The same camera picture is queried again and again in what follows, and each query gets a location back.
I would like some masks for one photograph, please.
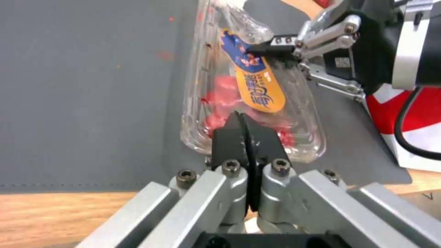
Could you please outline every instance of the wooden surface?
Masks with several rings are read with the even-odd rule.
[[[321,11],[318,5],[306,0],[283,1],[311,18]],[[386,187],[396,194],[441,189],[441,173],[418,170],[409,173],[412,184]],[[134,192],[0,195],[0,248],[72,247],[134,195]]]

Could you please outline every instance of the clear plastic package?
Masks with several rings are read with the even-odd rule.
[[[213,130],[238,111],[273,128],[291,160],[311,162],[323,154],[325,136],[301,71],[245,53],[272,37],[240,8],[199,1],[181,127],[187,146],[210,154]]]

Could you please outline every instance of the yellow label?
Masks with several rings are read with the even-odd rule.
[[[285,95],[265,58],[246,54],[249,46],[229,30],[222,32],[221,47],[235,65],[243,102],[263,112],[279,112],[285,106]]]

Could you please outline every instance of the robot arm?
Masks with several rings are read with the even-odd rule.
[[[263,234],[245,233],[248,208]],[[233,113],[201,176],[149,183],[77,246],[96,247],[434,248],[441,223],[378,183],[348,189],[330,170],[298,175],[274,130]]]
[[[277,35],[249,47],[260,56],[294,60],[307,79],[362,101],[383,83],[415,90],[397,118],[397,142],[415,155],[441,160],[441,153],[409,144],[404,118],[422,87],[441,86],[439,0],[341,0],[297,35]],[[310,63],[323,56],[324,66]]]

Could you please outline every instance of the gray cutting mat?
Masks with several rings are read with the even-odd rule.
[[[0,1],[0,192],[139,190],[203,156],[179,140],[196,0]],[[245,9],[275,33],[306,15]],[[315,89],[330,168],[349,184],[410,183],[361,106]]]

